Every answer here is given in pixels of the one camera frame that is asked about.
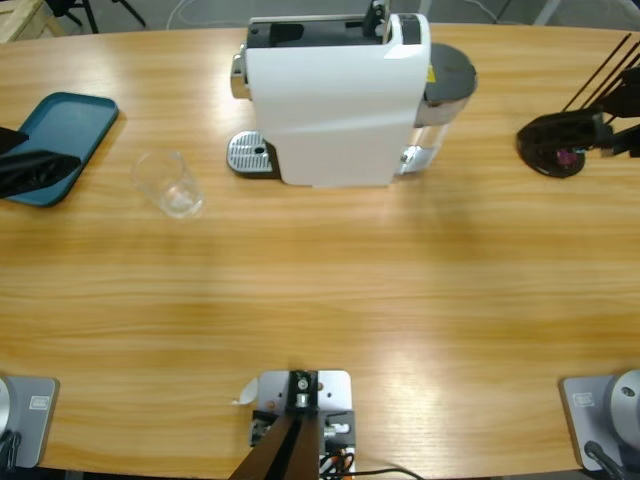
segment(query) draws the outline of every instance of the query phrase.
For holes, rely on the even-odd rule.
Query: clear glass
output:
[[[171,217],[192,216],[204,203],[180,152],[146,153],[133,166],[131,177],[135,187]]]
[[[450,124],[416,128],[409,140],[410,145],[400,158],[397,175],[419,172],[428,168],[444,142]]]

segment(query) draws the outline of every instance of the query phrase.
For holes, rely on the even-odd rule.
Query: cable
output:
[[[380,470],[364,470],[360,472],[343,472],[343,473],[323,473],[320,475],[320,478],[342,478],[342,477],[358,477],[358,476],[366,476],[366,475],[382,475],[384,473],[404,473],[409,477],[415,478],[415,480],[425,480],[417,473],[412,472],[411,470],[407,470],[406,468],[383,468]]]
[[[589,440],[584,445],[584,452],[602,468],[611,480],[627,480],[624,468],[618,465],[609,455],[604,453],[599,443]]]
[[[5,430],[0,437],[0,478],[15,471],[18,447],[21,441],[20,433],[10,430]]]
[[[511,5],[512,1],[513,0],[507,0],[506,2],[504,2],[504,5],[502,5],[500,12],[498,12],[498,15],[496,15],[496,21],[493,23],[498,23],[498,20],[500,20],[500,17],[502,17],[502,15],[504,15],[504,12],[507,10],[507,8],[509,8],[509,5]]]
[[[354,457],[353,453],[347,453],[344,449],[325,455],[320,460],[320,476],[326,475],[326,478],[330,480],[349,476],[349,469],[353,465]]]
[[[468,3],[469,5],[475,5],[476,7],[478,7],[480,10],[486,13],[491,18],[491,20],[493,20],[493,23],[497,23],[501,25],[524,25],[523,23],[518,23],[518,22],[501,22],[500,18],[491,10],[489,10],[487,7],[485,7],[482,4],[482,2],[480,2],[479,0],[462,0],[462,1],[464,3]]]
[[[220,25],[220,24],[229,24],[230,22],[192,22],[191,20],[187,20],[184,18],[184,11],[187,7],[194,4],[197,0],[180,0],[176,7],[171,11],[169,15],[169,19],[167,20],[167,24],[165,26],[165,30],[171,30],[171,23],[173,22],[174,17],[177,15],[178,20],[180,20],[185,25],[190,27],[209,27],[212,25]]]
[[[178,10],[180,10],[182,7],[192,2],[193,0],[180,0],[178,2],[176,7],[173,10],[171,10],[171,14],[169,15],[169,19],[167,20],[167,25],[165,26],[165,30],[171,30],[171,22],[173,21],[173,17],[176,16],[176,13],[178,12]]]

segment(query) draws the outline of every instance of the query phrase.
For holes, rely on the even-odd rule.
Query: metal plate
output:
[[[267,144],[256,131],[240,132],[229,142],[227,163],[239,174],[273,173],[273,165],[267,153]]]
[[[32,377],[5,377],[5,381],[11,395],[7,428],[22,435],[16,464],[32,468],[44,453],[58,382]]]
[[[352,410],[351,376],[344,370],[319,370],[318,409],[321,412]],[[284,413],[289,370],[264,372],[258,379],[257,410]]]
[[[589,440],[598,442],[607,455],[619,465],[622,464],[618,442],[609,427],[607,394],[609,383],[614,378],[613,375],[567,378],[561,386],[565,405],[571,417],[577,460],[592,472],[602,469],[584,452],[584,445]]]
[[[11,395],[9,393],[9,386],[0,378],[0,435],[7,428],[10,407]]]

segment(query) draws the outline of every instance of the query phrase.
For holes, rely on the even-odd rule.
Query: teal tray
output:
[[[57,92],[42,100],[20,131],[29,140],[7,155],[30,150],[50,150],[78,157],[81,164],[50,187],[8,197],[38,207],[50,207],[67,196],[91,155],[118,116],[118,106],[109,98]]]

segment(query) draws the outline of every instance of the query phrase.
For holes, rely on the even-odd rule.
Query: white coffee machine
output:
[[[390,14],[389,0],[365,15],[252,19],[231,88],[253,102],[258,131],[231,140],[229,166],[290,185],[388,185],[409,170],[430,57],[426,18]]]

